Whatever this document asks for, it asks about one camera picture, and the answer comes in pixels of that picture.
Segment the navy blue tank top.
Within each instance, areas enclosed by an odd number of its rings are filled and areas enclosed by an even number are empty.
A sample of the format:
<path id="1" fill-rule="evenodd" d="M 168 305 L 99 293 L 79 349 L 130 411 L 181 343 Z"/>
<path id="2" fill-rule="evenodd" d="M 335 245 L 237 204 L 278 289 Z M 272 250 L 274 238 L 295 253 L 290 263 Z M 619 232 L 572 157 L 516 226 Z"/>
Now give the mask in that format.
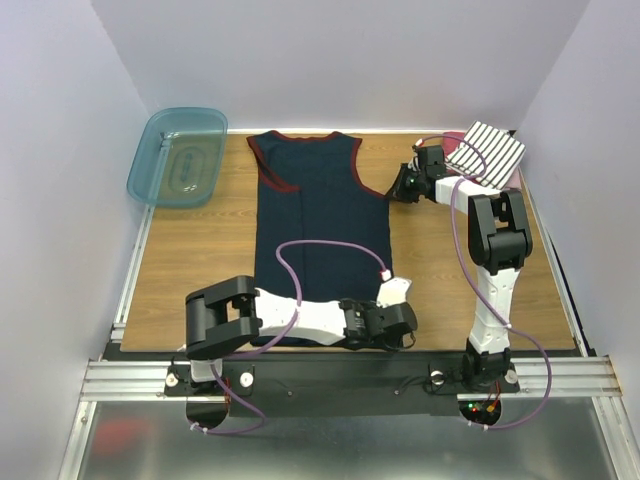
<path id="1" fill-rule="evenodd" d="M 275 254 L 280 250 L 304 299 L 375 300 L 380 272 L 392 266 L 389 202 L 359 178 L 361 139 L 268 131 L 247 143 L 259 173 L 256 287 L 294 297 L 293 281 Z"/>

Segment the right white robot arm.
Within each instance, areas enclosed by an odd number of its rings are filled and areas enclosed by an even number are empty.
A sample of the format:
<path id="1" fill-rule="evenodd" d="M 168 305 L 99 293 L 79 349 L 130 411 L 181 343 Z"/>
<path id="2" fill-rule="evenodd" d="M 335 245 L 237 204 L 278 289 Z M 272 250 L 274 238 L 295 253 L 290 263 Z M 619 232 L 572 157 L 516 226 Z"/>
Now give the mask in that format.
<path id="1" fill-rule="evenodd" d="M 533 248 L 523 196 L 519 190 L 492 189 L 448 172 L 440 146 L 415 145 L 413 152 L 386 197 L 402 203 L 425 198 L 466 215 L 477 301 L 460 378 L 466 387 L 482 390 L 510 369 L 513 291 Z"/>

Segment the striped white tank top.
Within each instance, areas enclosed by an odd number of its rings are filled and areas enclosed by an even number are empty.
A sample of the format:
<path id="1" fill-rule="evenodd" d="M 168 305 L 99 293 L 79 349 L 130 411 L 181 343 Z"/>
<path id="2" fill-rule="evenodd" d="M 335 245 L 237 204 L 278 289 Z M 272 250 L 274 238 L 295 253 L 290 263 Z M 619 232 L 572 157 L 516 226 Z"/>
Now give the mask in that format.
<path id="1" fill-rule="evenodd" d="M 446 155 L 448 166 L 473 176 L 482 186 L 504 189 L 516 172 L 526 146 L 510 134 L 481 121 L 474 122 L 459 146 Z"/>

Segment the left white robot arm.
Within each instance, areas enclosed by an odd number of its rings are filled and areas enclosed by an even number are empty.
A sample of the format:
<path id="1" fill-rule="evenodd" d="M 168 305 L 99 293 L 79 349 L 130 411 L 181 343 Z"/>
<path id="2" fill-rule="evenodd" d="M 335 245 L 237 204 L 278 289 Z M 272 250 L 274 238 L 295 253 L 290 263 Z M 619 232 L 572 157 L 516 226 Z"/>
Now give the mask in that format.
<path id="1" fill-rule="evenodd" d="M 405 336 L 417 330 L 407 302 L 411 282 L 388 277 L 377 299 L 313 302 L 270 293 L 250 276 L 237 276 L 186 297 L 186 374 L 175 373 L 199 393 L 215 392 L 222 382 L 222 359 L 259 338 L 306 340 L 349 350 L 404 348 Z"/>

